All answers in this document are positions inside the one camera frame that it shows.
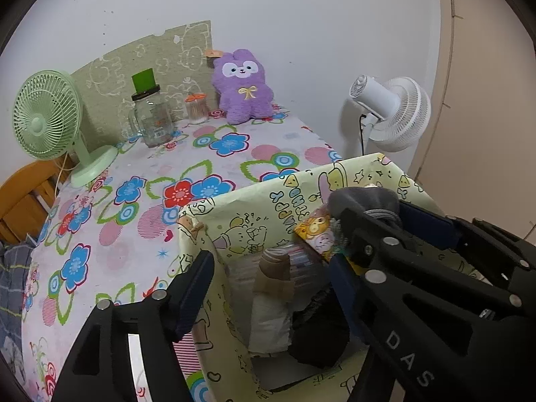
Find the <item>yellow bow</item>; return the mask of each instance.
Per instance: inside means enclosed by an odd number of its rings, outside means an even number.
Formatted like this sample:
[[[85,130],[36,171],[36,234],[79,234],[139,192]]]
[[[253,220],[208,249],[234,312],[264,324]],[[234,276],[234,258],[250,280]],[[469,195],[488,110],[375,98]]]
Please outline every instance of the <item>yellow bow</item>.
[[[238,90],[238,93],[245,93],[246,97],[244,99],[248,99],[248,98],[255,98],[255,95],[253,95],[252,92],[256,92],[256,91],[257,91],[257,86],[250,86],[248,88],[240,88]]]

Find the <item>fan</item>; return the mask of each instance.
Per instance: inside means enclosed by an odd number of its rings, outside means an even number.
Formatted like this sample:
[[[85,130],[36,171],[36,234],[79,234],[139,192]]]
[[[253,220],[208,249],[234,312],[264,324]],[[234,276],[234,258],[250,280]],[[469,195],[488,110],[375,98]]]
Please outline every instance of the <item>fan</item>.
[[[112,146],[87,151],[80,132],[83,105],[69,74],[41,71],[24,82],[13,107],[13,132],[30,156],[50,160],[74,146],[80,160],[71,173],[75,188],[97,178],[117,156]]]
[[[430,98],[409,77],[382,85],[360,75],[350,88],[350,98],[370,112],[361,123],[363,153],[369,139],[390,153],[408,148],[419,140],[430,121]]]

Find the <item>jar handle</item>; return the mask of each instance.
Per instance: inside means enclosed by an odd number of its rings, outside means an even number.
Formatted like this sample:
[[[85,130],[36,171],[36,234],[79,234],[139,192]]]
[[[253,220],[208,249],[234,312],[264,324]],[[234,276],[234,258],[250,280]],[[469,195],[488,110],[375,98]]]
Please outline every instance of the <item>jar handle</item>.
[[[133,136],[143,136],[141,134],[141,130],[139,129],[138,120],[136,119],[136,115],[134,114],[134,108],[130,109],[129,112],[129,123],[130,128],[132,129],[132,135]]]

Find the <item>orange lid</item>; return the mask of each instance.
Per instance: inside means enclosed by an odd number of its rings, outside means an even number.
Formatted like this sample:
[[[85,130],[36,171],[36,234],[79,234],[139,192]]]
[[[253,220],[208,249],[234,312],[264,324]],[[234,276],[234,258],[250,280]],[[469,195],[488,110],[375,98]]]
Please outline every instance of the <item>orange lid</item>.
[[[191,95],[188,95],[186,99],[184,100],[185,103],[190,103],[192,101],[195,101],[196,99],[203,99],[206,98],[205,93],[192,93]]]

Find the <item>purple plush toy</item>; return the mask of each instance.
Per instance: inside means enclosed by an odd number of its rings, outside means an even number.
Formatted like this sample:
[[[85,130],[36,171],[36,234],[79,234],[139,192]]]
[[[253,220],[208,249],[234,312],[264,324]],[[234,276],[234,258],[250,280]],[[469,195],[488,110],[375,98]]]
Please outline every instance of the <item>purple plush toy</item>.
[[[220,109],[227,112],[230,124],[273,115],[273,91],[264,81],[263,66],[251,51],[236,50],[216,59],[212,84],[221,95]]]

